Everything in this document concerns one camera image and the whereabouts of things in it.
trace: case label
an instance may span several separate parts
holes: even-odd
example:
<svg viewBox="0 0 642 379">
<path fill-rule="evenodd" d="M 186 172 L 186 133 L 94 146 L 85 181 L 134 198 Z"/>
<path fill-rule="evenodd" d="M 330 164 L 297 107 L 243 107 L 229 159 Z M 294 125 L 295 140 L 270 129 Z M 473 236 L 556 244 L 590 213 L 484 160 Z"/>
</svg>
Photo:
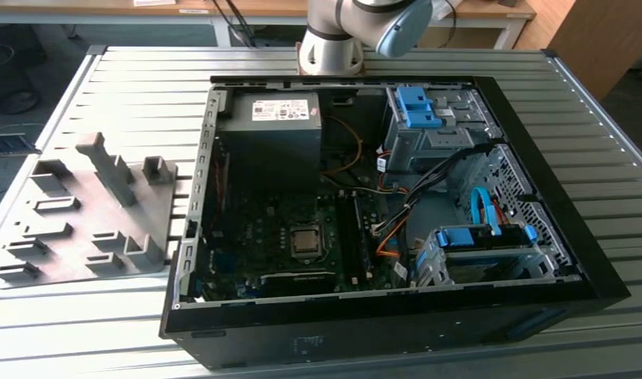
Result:
<svg viewBox="0 0 642 379">
<path fill-rule="evenodd" d="M 401 262 L 396 262 L 394 271 L 404 280 L 408 280 L 408 269 L 402 266 Z"/>
<path fill-rule="evenodd" d="M 307 100 L 258 100 L 254 121 L 309 120 Z"/>
<path fill-rule="evenodd" d="M 386 159 L 385 158 L 377 159 L 377 171 L 386 172 Z"/>
</svg>

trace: workbench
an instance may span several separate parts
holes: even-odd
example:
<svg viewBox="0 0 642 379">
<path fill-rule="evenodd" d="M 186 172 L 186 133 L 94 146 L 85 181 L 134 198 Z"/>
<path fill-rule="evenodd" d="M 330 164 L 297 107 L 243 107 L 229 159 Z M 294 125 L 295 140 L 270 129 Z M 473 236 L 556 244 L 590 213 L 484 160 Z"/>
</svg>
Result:
<svg viewBox="0 0 642 379">
<path fill-rule="evenodd" d="M 251 25 L 306 25 L 307 0 L 235 0 Z M 225 12 L 229 7 L 222 3 Z M 536 12 L 525 0 L 514 8 L 486 0 L 465 0 L 457 28 L 501 29 L 496 49 L 512 49 Z M 207 0 L 178 0 L 174 6 L 134 6 L 134 0 L 0 0 L 0 24 L 211 24 L 219 47 L 230 47 L 229 25 Z M 450 27 L 450 16 L 430 26 Z"/>
<path fill-rule="evenodd" d="M 213 75 L 295 75 L 293 49 L 93 48 L 38 139 L 102 131 L 111 154 L 178 163 L 169 252 L 178 247 Z M 158 337 L 169 269 L 129 279 L 0 291 L 0 377 L 246 377 L 353 371 L 357 377 L 578 377 L 642 374 L 642 155 L 557 58 L 542 52 L 366 54 L 373 75 L 496 77 L 632 292 L 604 312 L 521 343 L 210 373 Z M 30 156 L 0 204 L 26 185 Z"/>
</svg>

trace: wooden table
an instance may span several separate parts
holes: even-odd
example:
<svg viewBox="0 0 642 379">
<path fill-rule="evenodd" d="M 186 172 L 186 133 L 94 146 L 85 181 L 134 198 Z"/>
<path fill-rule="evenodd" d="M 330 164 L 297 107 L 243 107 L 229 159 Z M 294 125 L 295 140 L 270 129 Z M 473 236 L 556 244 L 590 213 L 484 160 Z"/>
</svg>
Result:
<svg viewBox="0 0 642 379">
<path fill-rule="evenodd" d="M 222 8 L 229 11 L 223 0 Z M 306 0 L 234 0 L 250 24 L 306 25 Z M 525 0 L 509 8 L 496 0 L 465 0 L 458 28 L 500 28 L 497 49 L 512 49 L 536 12 Z M 0 0 L 0 23 L 15 24 L 211 24 L 221 47 L 231 46 L 229 25 L 213 1 L 178 0 L 174 6 L 134 7 L 134 0 Z M 449 27 L 452 17 L 430 26 Z"/>
</svg>

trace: white label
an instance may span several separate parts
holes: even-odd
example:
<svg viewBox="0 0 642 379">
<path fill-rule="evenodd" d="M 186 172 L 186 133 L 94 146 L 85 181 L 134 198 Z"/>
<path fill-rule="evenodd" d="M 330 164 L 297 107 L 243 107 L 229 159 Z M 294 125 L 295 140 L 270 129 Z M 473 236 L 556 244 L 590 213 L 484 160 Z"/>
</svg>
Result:
<svg viewBox="0 0 642 379">
<path fill-rule="evenodd" d="M 452 111 L 452 109 L 446 108 L 446 109 L 437 109 L 436 110 L 436 115 L 438 117 L 454 117 L 454 112 Z"/>
<path fill-rule="evenodd" d="M 178 11 L 183 14 L 209 14 L 206 9 L 179 9 Z"/>
<path fill-rule="evenodd" d="M 254 121 L 309 120 L 307 100 L 258 100 Z"/>
<path fill-rule="evenodd" d="M 377 159 L 377 171 L 386 172 L 386 159 L 385 158 Z"/>
<path fill-rule="evenodd" d="M 401 262 L 396 262 L 394 271 L 404 280 L 408 280 L 408 269 L 402 266 Z"/>
</svg>

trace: paper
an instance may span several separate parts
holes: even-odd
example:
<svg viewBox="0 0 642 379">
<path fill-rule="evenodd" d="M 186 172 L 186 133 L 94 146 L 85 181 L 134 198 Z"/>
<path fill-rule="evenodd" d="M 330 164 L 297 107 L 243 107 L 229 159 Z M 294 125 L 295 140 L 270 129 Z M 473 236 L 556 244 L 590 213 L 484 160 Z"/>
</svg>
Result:
<svg viewBox="0 0 642 379">
<path fill-rule="evenodd" d="M 170 6 L 175 0 L 134 0 L 134 6 Z"/>
</svg>

